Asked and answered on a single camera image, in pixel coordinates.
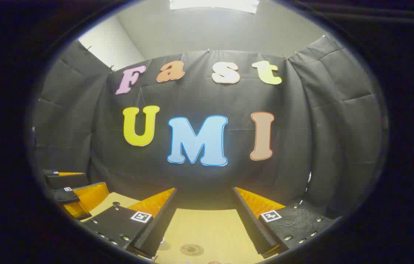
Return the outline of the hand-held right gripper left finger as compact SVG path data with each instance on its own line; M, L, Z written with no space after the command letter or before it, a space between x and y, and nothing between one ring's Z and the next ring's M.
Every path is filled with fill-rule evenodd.
M83 226L121 250L151 259L175 212L176 193L171 188L128 207L114 203Z

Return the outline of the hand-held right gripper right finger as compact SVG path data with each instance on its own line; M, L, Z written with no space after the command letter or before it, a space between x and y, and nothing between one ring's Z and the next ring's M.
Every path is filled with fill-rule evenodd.
M339 220L304 199L282 205L238 187L232 188L232 197L248 236L265 259L301 247Z

